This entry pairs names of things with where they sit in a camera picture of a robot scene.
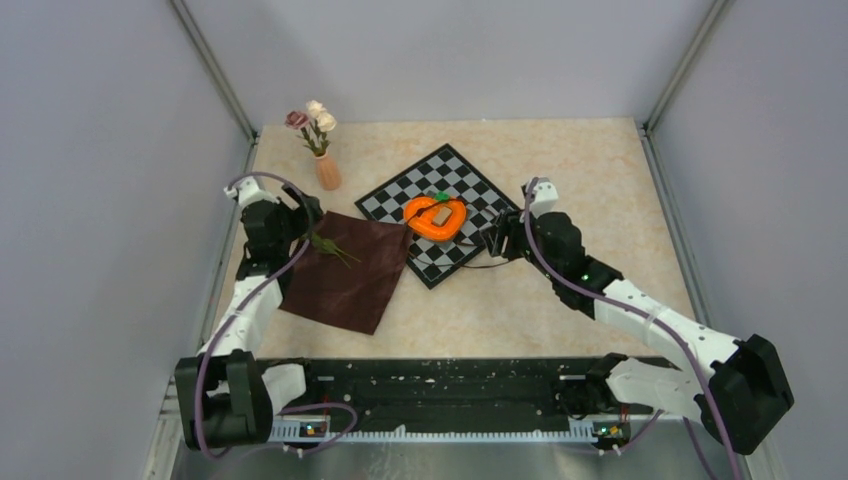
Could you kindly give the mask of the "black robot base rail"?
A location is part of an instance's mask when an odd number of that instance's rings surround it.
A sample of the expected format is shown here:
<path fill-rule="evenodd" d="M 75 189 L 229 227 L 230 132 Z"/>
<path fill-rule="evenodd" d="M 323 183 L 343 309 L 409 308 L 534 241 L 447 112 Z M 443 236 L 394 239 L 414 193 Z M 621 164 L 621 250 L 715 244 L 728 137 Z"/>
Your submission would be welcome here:
<path fill-rule="evenodd" d="M 605 438 L 592 416 L 659 410 L 603 394 L 591 376 L 602 358 L 256 359 L 305 374 L 304 393 L 274 415 L 266 442 Z"/>

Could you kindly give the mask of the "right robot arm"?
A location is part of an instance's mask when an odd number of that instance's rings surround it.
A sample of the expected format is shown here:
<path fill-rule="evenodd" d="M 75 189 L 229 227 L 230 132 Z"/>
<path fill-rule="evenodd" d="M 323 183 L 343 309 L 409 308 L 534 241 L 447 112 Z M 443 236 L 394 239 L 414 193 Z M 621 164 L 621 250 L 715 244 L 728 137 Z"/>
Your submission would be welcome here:
<path fill-rule="evenodd" d="M 533 265 L 570 309 L 639 339 L 668 361 L 658 367 L 606 355 L 586 385 L 594 409 L 612 412 L 627 403 L 665 410 L 697 421 L 735 453 L 751 455 L 793 407 L 772 342 L 715 331 L 651 298 L 587 254 L 567 214 L 504 211 L 478 236 L 491 256 Z"/>

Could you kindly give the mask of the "maroon wrapping paper sheet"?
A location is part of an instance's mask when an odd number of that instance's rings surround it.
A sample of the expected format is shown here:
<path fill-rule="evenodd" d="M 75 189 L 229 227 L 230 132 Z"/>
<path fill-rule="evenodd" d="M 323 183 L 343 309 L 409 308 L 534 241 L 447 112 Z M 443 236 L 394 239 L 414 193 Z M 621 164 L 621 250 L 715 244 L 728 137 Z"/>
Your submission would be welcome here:
<path fill-rule="evenodd" d="M 412 231 L 401 224 L 328 212 L 316 228 L 345 254 L 310 246 L 293 267 L 280 309 L 361 334 L 375 333 L 409 257 Z"/>

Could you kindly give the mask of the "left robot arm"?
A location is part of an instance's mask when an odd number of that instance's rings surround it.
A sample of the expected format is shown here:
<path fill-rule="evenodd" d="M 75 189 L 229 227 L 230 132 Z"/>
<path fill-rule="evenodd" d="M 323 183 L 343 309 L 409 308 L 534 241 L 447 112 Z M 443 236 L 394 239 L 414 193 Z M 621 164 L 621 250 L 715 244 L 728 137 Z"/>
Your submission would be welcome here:
<path fill-rule="evenodd" d="M 227 189 L 241 209 L 246 235 L 233 296 L 209 341 L 175 367 L 185 444 L 211 458 L 231 447 L 265 443 L 285 404 L 303 414 L 320 401 L 321 388 L 303 367 L 263 370 L 254 356 L 283 303 L 293 265 L 323 216 L 317 198 L 292 186 L 283 190 L 294 207 L 251 179 Z"/>

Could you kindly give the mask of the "cream rose stem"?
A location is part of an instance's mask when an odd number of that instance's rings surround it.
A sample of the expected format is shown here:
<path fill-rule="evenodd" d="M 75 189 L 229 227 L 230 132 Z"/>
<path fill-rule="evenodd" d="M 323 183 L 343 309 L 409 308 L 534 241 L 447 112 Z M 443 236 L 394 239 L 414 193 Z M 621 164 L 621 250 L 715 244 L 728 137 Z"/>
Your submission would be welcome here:
<path fill-rule="evenodd" d="M 328 133 L 335 129 L 337 121 L 328 111 L 322 111 L 315 119 L 316 138 L 319 140 L 318 156 L 327 153 L 330 145 Z"/>
<path fill-rule="evenodd" d="M 320 157 L 326 153 L 326 134 L 321 129 L 322 117 L 326 113 L 326 109 L 321 102 L 310 100 L 306 103 L 306 111 L 310 117 L 310 123 L 307 128 L 309 137 L 308 143 L 316 157 Z"/>

